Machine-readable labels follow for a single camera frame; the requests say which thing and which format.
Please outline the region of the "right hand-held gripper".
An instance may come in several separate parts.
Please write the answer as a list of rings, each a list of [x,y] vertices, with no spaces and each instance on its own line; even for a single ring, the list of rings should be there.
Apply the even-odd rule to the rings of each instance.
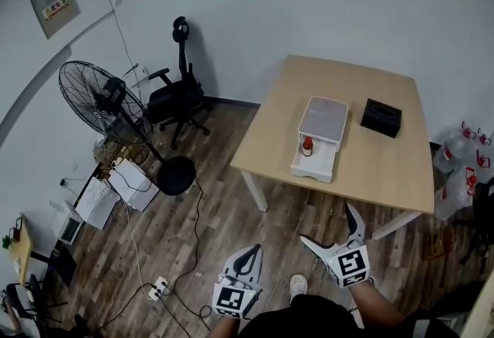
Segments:
[[[364,245],[365,223],[358,210],[347,202],[345,207],[349,236],[347,247],[335,243],[321,245],[306,235],[300,235],[302,243],[318,258],[326,260],[329,274],[340,288],[347,288],[366,281],[370,277],[367,246]]]

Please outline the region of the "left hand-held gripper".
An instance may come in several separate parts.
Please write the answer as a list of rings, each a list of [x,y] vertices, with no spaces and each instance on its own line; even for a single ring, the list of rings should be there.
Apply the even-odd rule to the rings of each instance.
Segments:
[[[262,260],[261,245],[244,248],[227,259],[224,273],[218,276],[218,282],[214,286],[211,302],[214,313],[235,319],[248,319],[248,313],[262,292],[257,285]]]

